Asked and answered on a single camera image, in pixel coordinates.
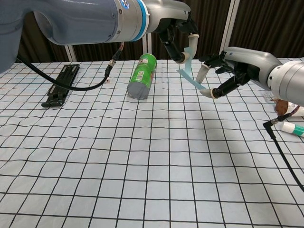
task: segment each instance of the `grid tablecloth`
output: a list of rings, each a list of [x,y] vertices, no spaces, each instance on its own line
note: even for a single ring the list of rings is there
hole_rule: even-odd
[[[64,64],[36,66],[56,78]],[[262,126],[276,117],[262,89],[213,101],[164,60],[137,101],[126,93],[136,64],[118,62],[109,84],[62,108],[41,107],[51,84],[24,65],[0,75],[1,228],[304,227],[304,193]],[[74,85],[106,66],[81,63]],[[211,71],[205,85],[229,77]],[[276,135],[304,183],[302,138]]]

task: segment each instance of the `brown object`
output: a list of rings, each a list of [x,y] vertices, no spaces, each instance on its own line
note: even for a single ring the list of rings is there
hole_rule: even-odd
[[[288,101],[278,100],[275,106],[276,113],[281,116],[285,115],[288,110]]]

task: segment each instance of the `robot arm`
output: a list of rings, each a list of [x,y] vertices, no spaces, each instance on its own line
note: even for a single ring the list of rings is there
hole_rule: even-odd
[[[15,62],[23,19],[32,11],[55,44],[136,41],[155,32],[177,63],[187,55],[174,40],[175,29],[198,34],[190,7],[174,0],[1,0],[0,73]]]
[[[209,98],[220,98],[243,86],[250,80],[265,90],[294,104],[304,106],[304,62],[282,64],[270,53],[238,47],[228,47],[220,55],[209,57],[197,81],[202,82],[210,68],[220,67],[218,74],[229,72],[234,76],[219,88],[201,90]]]

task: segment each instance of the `green label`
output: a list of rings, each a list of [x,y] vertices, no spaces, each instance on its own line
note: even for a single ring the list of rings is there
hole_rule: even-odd
[[[296,125],[293,133],[298,136],[302,136],[304,134],[304,127]]]
[[[154,71],[156,68],[156,58],[151,54],[144,54],[140,57],[137,68],[134,71],[134,74],[130,80],[132,82],[141,82],[150,89],[153,78]]]

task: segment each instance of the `green can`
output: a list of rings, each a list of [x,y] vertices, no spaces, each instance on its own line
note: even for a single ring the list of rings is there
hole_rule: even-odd
[[[154,55],[144,54],[128,85],[128,93],[131,97],[143,100],[147,99],[154,78],[157,60]]]

